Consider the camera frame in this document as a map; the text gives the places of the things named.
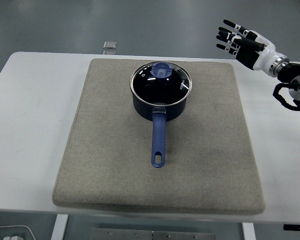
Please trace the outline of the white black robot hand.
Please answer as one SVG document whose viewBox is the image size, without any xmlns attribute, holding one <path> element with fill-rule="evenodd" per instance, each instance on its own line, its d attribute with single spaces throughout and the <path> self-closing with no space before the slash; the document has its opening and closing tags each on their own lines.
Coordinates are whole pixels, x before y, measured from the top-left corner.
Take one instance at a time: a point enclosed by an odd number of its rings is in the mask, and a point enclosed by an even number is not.
<svg viewBox="0 0 300 240">
<path fill-rule="evenodd" d="M 230 29 L 219 27 L 217 48 L 234 56 L 250 70 L 263 71 L 271 77 L 279 74 L 279 67 L 288 64 L 289 59 L 276 51 L 275 45 L 258 32 L 225 19 Z"/>
</svg>

